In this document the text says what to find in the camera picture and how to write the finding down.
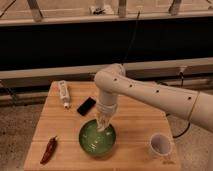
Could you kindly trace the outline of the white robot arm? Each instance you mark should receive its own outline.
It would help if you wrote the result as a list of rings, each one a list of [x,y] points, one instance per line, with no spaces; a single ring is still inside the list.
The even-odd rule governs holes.
[[[99,88],[96,106],[102,116],[111,117],[118,96],[126,95],[213,133],[213,95],[127,78],[121,64],[98,71],[94,83]]]

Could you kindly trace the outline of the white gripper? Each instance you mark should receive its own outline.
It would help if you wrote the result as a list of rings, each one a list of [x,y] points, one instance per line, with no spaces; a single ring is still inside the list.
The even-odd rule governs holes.
[[[117,105],[106,105],[98,102],[96,104],[96,108],[98,111],[98,117],[97,117],[97,129],[98,131],[103,131],[106,128],[109,127],[111,124],[111,117],[114,115],[114,113],[117,110]]]

